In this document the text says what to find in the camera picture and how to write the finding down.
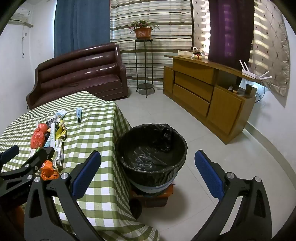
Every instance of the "metal bolt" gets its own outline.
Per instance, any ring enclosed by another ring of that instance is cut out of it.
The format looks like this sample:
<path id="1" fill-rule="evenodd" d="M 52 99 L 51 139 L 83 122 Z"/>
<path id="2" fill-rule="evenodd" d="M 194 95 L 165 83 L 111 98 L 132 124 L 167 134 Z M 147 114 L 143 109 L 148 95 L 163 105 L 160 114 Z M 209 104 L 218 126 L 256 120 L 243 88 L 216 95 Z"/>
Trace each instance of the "metal bolt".
<path id="1" fill-rule="evenodd" d="M 230 179 L 234 178 L 234 174 L 232 172 L 227 173 L 227 177 Z"/>
<path id="2" fill-rule="evenodd" d="M 40 179 L 41 179 L 40 177 L 35 177 L 35 178 L 34 178 L 34 182 L 36 182 L 36 183 L 37 183 L 37 182 L 39 182 L 39 181 L 40 181 Z"/>
<path id="3" fill-rule="evenodd" d="M 68 177 L 69 177 L 69 174 L 66 172 L 61 175 L 62 179 L 67 179 Z"/>
<path id="4" fill-rule="evenodd" d="M 261 178 L 260 177 L 255 177 L 256 182 L 261 182 Z"/>

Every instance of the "baseboard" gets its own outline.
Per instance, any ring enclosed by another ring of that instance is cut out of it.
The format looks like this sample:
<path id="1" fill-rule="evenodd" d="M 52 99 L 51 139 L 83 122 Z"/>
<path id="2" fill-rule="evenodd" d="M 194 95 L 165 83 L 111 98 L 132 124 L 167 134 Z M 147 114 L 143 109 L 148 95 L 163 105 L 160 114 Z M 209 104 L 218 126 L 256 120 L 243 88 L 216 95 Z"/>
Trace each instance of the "baseboard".
<path id="1" fill-rule="evenodd" d="M 291 180 L 294 188 L 296 189 L 296 173 L 288 163 L 286 158 L 280 153 L 280 151 L 264 136 L 262 135 L 253 125 L 247 123 L 245 129 L 256 138 L 257 141 L 276 159 L 282 169 L 285 171 L 289 179 Z"/>

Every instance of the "orange plastic bag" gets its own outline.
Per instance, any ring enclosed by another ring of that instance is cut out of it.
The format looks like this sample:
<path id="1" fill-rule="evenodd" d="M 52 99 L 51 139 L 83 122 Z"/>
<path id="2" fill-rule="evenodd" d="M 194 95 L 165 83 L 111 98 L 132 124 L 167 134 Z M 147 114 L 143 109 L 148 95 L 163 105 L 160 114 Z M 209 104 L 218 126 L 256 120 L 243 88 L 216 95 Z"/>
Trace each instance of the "orange plastic bag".
<path id="1" fill-rule="evenodd" d="M 31 149 L 38 149 L 38 147 L 42 147 L 44 141 L 45 137 L 41 131 L 34 132 L 31 138 Z"/>
<path id="2" fill-rule="evenodd" d="M 52 162 L 46 160 L 41 167 L 41 178 L 45 180 L 53 180 L 59 177 L 59 172 L 53 168 Z"/>

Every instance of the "purple curtain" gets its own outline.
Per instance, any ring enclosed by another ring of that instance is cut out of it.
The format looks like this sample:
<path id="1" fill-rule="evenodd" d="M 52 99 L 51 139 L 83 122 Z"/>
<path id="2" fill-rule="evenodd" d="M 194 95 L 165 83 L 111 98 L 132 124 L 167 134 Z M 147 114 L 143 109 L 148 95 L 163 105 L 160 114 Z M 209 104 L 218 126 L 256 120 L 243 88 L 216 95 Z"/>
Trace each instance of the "purple curtain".
<path id="1" fill-rule="evenodd" d="M 211 44 L 209 60 L 242 70 L 248 64 L 254 30 L 253 0 L 209 0 Z"/>

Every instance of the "trash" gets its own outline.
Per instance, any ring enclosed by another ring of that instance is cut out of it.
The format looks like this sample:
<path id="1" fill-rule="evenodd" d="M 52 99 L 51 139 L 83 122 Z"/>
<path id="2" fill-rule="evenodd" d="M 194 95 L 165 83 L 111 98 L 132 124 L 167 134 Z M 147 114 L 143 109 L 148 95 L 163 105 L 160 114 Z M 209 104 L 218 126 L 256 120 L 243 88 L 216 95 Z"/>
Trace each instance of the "trash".
<path id="1" fill-rule="evenodd" d="M 35 131 L 37 131 L 37 130 L 41 131 L 43 134 L 45 134 L 47 132 L 48 128 L 47 128 L 46 124 L 40 123 L 40 124 L 38 124 L 38 127 Z"/>
<path id="2" fill-rule="evenodd" d="M 42 147 L 44 144 L 44 140 L 44 134 L 41 131 L 34 132 L 31 138 L 31 149 Z"/>
<path id="3" fill-rule="evenodd" d="M 56 139 L 66 139 L 67 137 L 67 128 L 63 122 L 63 120 L 59 123 L 59 128 L 56 131 Z"/>
<path id="4" fill-rule="evenodd" d="M 67 111 L 58 110 L 57 113 L 56 113 L 56 117 L 58 117 L 58 118 L 60 118 L 62 120 L 66 114 L 67 114 Z"/>
<path id="5" fill-rule="evenodd" d="M 172 183 L 187 154 L 186 141 L 168 124 L 133 127 L 119 138 L 115 149 L 130 181 L 151 187 L 143 190 L 149 193 L 162 191 Z"/>
<path id="6" fill-rule="evenodd" d="M 57 150 L 55 145 L 55 123 L 51 123 L 50 127 L 50 147 L 53 147 L 54 150 Z"/>
<path id="7" fill-rule="evenodd" d="M 41 167 L 41 178 L 45 180 L 53 180 L 59 177 L 59 172 L 53 168 L 52 162 L 46 160 Z"/>
<path id="8" fill-rule="evenodd" d="M 46 122 L 48 128 L 51 128 L 51 124 L 54 123 L 54 122 L 59 123 L 61 121 L 61 119 L 63 119 L 66 114 L 67 114 L 67 111 L 65 111 L 65 110 L 58 110 L 57 113 L 55 114 L 55 116 L 52 117 L 52 118 L 50 118 Z"/>
<path id="9" fill-rule="evenodd" d="M 59 123 L 60 120 L 61 120 L 61 119 L 58 118 L 58 117 L 53 117 L 53 118 L 51 118 L 50 120 L 48 120 L 48 121 L 46 122 L 46 125 L 47 125 L 48 128 L 51 128 L 52 123 L 55 123 L 55 122 Z"/>
<path id="10" fill-rule="evenodd" d="M 82 112 L 82 108 L 81 107 L 78 107 L 76 109 L 76 116 L 77 116 L 78 123 L 81 123 L 81 112 Z"/>
<path id="11" fill-rule="evenodd" d="M 55 169 L 63 167 L 63 141 L 61 139 L 56 140 L 56 152 L 52 157 L 52 163 Z"/>

